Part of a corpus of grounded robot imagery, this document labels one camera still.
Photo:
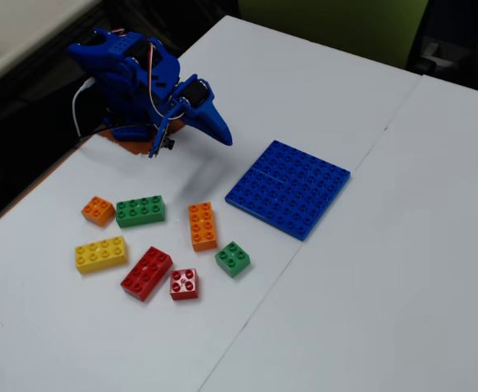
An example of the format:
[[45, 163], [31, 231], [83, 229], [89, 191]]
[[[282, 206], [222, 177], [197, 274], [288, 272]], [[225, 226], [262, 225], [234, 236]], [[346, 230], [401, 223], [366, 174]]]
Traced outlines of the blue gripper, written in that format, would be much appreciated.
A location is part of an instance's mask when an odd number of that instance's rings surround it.
[[226, 146], [233, 145], [232, 135], [212, 100], [207, 82], [193, 74], [178, 83], [168, 100], [168, 118], [187, 117], [193, 126]]

